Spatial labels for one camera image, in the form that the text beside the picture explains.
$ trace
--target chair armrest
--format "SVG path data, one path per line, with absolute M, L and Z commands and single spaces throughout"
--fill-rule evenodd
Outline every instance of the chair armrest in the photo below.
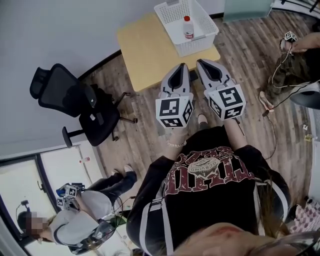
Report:
M 64 142 L 65 142 L 66 146 L 68 147 L 68 149 L 72 148 L 73 145 L 72 145 L 71 139 L 69 137 L 67 128 L 65 126 L 62 128 L 62 136 L 63 136 Z
M 84 94 L 88 99 L 92 108 L 94 108 L 97 104 L 97 96 L 95 90 L 90 85 L 84 85 Z

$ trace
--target black wire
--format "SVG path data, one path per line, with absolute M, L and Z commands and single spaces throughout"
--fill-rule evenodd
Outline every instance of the black wire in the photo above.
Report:
M 106 233 L 104 234 L 105 236 L 111 234 L 111 233 L 114 233 L 116 232 L 117 228 L 119 227 L 120 223 L 121 223 L 121 220 L 122 220 L 122 217 L 123 217 L 123 214 L 124 214 L 124 203 L 122 202 L 121 198 L 118 196 L 118 198 L 120 199 L 121 201 L 121 206 L 119 206 L 117 208 L 117 210 L 121 207 L 121 216 L 120 216 L 120 220 L 119 220 L 119 223 L 117 224 L 117 215 L 116 215 L 116 211 L 115 211 L 115 204 L 113 204 L 113 213 L 114 213 L 114 219 L 115 219 L 115 228 L 113 230 L 111 230 L 109 233 Z
M 125 204 L 126 201 L 128 201 L 129 199 L 133 199 L 135 198 L 135 196 L 130 196 L 127 200 L 125 200 L 122 205 L 120 205 L 117 209 L 113 209 L 113 211 L 115 212 L 115 210 L 117 211 L 121 206 L 122 206 L 122 210 L 123 210 L 123 205 Z
M 296 94 L 300 89 L 305 88 L 307 86 L 311 85 L 311 83 L 306 84 L 305 86 L 301 86 L 298 90 L 290 93 L 290 95 L 288 97 L 286 97 L 283 101 L 281 101 L 278 105 L 274 106 L 273 108 L 269 109 L 270 110 L 274 110 L 276 107 L 278 107 L 281 103 L 285 102 L 287 99 L 289 99 L 291 97 L 291 95 Z
M 265 158 L 265 160 L 268 160 L 268 159 L 270 159 L 270 158 L 272 158 L 274 156 L 274 154 L 276 152 L 276 149 L 277 149 L 278 140 L 277 140 L 276 130 L 275 130 L 275 126 L 274 126 L 273 122 L 271 122 L 269 116 L 266 115 L 266 117 L 268 118 L 268 120 L 269 120 L 269 122 L 270 122 L 270 124 L 272 126 L 273 135 L 274 135 L 274 149 L 273 149 L 273 152 L 269 157 Z
M 274 154 L 275 154 L 275 152 L 276 152 L 276 149 L 277 149 L 277 144 L 278 144 L 275 126 L 274 126 L 274 124 L 271 122 L 270 118 L 268 117 L 268 114 L 269 114 L 270 110 L 273 110 L 273 109 L 277 108 L 280 104 L 282 104 L 282 103 L 285 102 L 287 99 L 289 99 L 289 98 L 291 97 L 291 95 L 297 93 L 300 89 L 305 88 L 305 87 L 307 87 L 307 86 L 309 86 L 309 85 L 311 85 L 311 83 L 308 83 L 308 84 L 306 84 L 305 86 L 300 87 L 298 90 L 290 93 L 289 96 L 286 97 L 283 101 L 281 101 L 278 105 L 274 106 L 273 108 L 271 108 L 271 109 L 269 109 L 269 110 L 266 110 L 266 111 L 262 114 L 263 117 L 267 117 L 267 118 L 268 118 L 269 122 L 270 122 L 271 125 L 272 125 L 273 134 L 274 134 L 274 150 L 273 150 L 271 156 L 265 158 L 265 160 L 268 160 L 268 159 L 270 159 L 270 158 L 272 158 L 272 157 L 274 156 Z
M 18 212 L 18 209 L 19 209 L 20 206 L 21 206 L 21 203 L 20 203 L 19 206 L 15 209 L 15 219 L 16 219 L 16 222 L 18 222 L 17 212 Z

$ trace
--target camouflage pants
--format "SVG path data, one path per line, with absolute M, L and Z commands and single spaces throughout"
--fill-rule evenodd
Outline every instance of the camouflage pants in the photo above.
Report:
M 280 63 L 286 58 L 287 54 L 283 54 L 276 62 L 274 70 L 280 65 Z M 309 75 L 309 68 L 306 63 L 306 59 L 303 53 L 296 53 L 289 55 L 285 62 L 277 69 L 272 85 L 272 75 L 269 79 L 264 93 L 265 97 L 271 104 L 279 103 L 279 96 L 283 93 L 289 92 L 293 89 L 292 86 L 299 85 L 304 82 L 309 82 L 311 77 Z

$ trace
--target shoe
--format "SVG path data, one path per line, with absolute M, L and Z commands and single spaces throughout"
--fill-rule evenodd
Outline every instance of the shoe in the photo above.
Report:
M 267 100 L 264 91 L 260 91 L 260 93 L 259 93 L 259 101 L 262 103 L 262 105 L 264 106 L 265 110 L 269 110 L 269 112 L 274 112 L 274 110 L 272 109 L 272 108 L 274 107 L 274 105 L 272 105 L 272 104 Z
M 208 123 L 208 120 L 204 114 L 198 115 L 198 124 L 200 125 L 201 123 Z
M 134 173 L 135 173 L 134 169 L 133 169 L 129 164 L 126 164 L 126 165 L 124 166 L 124 171 L 125 171 L 126 173 L 128 173 L 128 172 L 134 172 Z
M 115 174 L 121 174 L 117 169 L 113 169 L 113 171 L 111 172 L 112 175 L 115 175 Z
M 291 45 L 292 45 L 291 42 L 288 42 L 288 41 L 282 39 L 280 41 L 280 50 L 283 51 L 283 52 L 287 52 L 287 51 L 289 51 Z

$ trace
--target black office chair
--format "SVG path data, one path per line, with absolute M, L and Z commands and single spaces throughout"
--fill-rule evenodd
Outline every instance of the black office chair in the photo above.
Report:
M 119 119 L 136 124 L 133 120 L 120 116 L 117 106 L 124 96 L 124 92 L 118 101 L 113 104 L 111 94 L 107 94 L 97 84 L 86 85 L 74 77 L 63 65 L 55 64 L 51 70 L 37 68 L 30 86 L 30 94 L 38 99 L 41 107 L 58 110 L 71 117 L 79 117 L 82 130 L 68 132 L 66 127 L 62 129 L 65 144 L 71 148 L 71 137 L 85 133 L 88 141 L 96 147 L 101 144 L 110 134 L 112 140 L 114 128 Z

